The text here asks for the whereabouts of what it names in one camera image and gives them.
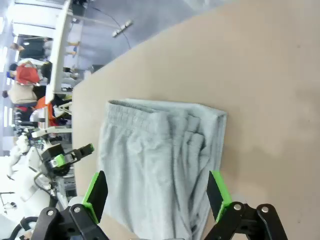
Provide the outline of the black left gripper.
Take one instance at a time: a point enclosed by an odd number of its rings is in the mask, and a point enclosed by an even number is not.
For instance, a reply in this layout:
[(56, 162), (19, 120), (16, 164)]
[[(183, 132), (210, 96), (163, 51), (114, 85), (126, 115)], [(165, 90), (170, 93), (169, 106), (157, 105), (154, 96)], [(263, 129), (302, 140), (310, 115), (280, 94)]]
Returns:
[(41, 154), (41, 172), (48, 178), (63, 177), (70, 171), (68, 163), (79, 162), (91, 155), (94, 150), (92, 143), (67, 153), (61, 144), (52, 145)]

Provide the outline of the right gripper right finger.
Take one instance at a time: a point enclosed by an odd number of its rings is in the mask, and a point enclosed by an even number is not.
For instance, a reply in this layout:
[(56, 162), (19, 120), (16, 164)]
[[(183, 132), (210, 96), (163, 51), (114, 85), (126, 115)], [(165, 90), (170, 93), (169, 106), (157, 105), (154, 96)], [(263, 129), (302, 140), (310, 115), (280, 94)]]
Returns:
[(215, 224), (206, 240), (231, 240), (235, 234), (248, 240), (286, 240), (287, 234), (275, 207), (269, 203), (250, 207), (233, 201), (219, 171), (210, 171), (206, 193)]

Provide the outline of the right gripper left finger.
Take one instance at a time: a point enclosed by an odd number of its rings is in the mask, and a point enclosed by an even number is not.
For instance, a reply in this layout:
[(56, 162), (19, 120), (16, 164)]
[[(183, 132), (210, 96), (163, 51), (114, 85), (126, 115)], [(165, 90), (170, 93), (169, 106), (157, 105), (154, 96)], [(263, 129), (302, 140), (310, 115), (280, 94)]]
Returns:
[(96, 172), (89, 184), (82, 203), (59, 211), (46, 207), (38, 216), (33, 231), (35, 240), (107, 240), (98, 226), (102, 219), (108, 185), (105, 173)]

